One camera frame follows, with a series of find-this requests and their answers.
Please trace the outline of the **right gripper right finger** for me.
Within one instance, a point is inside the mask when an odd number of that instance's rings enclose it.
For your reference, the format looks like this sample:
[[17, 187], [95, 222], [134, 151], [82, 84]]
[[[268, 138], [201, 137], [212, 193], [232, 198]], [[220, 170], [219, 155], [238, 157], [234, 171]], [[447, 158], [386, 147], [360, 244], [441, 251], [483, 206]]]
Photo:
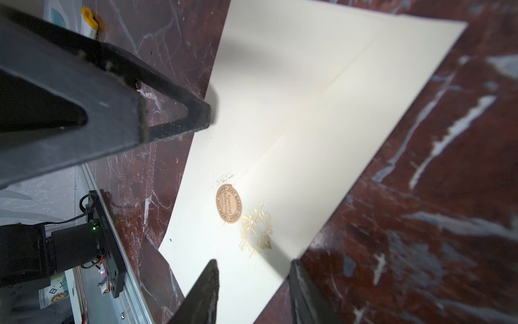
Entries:
[[298, 259], [291, 262], [288, 282], [293, 323], [342, 323]]

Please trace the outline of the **pale yellow envelope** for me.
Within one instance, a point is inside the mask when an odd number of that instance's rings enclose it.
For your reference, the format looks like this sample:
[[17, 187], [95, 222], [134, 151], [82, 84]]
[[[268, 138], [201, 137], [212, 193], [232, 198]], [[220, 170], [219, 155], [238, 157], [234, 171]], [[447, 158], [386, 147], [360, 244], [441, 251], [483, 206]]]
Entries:
[[322, 1], [232, 1], [160, 253], [218, 323], [253, 323], [467, 28]]

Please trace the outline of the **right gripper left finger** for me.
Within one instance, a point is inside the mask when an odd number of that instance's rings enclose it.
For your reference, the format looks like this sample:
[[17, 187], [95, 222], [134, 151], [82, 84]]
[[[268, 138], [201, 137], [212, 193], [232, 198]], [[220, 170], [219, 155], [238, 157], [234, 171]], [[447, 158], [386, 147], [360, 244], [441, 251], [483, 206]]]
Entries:
[[211, 259], [168, 324], [211, 324], [217, 320], [219, 269]]

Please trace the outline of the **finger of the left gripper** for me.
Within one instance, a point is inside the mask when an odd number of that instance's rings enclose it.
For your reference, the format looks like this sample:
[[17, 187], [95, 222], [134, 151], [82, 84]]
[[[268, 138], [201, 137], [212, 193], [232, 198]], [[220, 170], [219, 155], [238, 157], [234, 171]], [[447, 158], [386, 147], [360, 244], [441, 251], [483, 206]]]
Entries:
[[121, 76], [132, 84], [142, 82], [160, 94], [179, 103], [187, 116], [164, 124], [151, 126], [150, 142], [173, 139], [178, 136], [205, 130], [210, 126], [211, 106], [185, 88], [175, 84], [164, 74], [143, 62], [130, 52], [109, 43], [96, 42], [99, 65], [107, 72]]
[[1, 7], [1, 186], [148, 140], [144, 99], [106, 44]]

